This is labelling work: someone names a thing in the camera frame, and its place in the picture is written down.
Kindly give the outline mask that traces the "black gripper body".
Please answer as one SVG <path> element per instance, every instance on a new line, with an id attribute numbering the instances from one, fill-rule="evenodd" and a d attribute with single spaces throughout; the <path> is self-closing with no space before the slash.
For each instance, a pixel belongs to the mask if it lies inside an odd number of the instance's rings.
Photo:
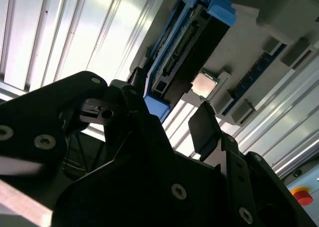
<path id="1" fill-rule="evenodd" d="M 176 154 L 159 176 L 146 156 L 127 154 L 71 184 L 53 211 L 56 227 L 227 227 L 234 223 L 217 166 Z"/>

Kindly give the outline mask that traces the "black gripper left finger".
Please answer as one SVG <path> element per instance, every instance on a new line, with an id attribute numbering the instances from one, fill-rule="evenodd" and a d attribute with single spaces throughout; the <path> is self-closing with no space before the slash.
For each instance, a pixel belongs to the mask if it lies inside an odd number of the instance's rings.
<path id="1" fill-rule="evenodd" d="M 104 128 L 105 162 L 131 155 L 166 171 L 174 152 L 143 99 L 145 84 L 141 68 L 110 84 L 82 71 L 1 104 L 0 170 L 55 172 L 70 159 L 67 138 L 93 123 Z"/>

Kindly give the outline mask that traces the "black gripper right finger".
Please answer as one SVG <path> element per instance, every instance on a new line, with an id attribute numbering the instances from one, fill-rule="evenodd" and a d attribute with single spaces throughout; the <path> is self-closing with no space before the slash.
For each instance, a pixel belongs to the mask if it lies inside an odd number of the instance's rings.
<path id="1" fill-rule="evenodd" d="M 216 227 L 314 227 L 315 222 L 266 160 L 242 154 L 203 102 L 188 122 L 194 150 L 212 168 L 209 223 Z"/>

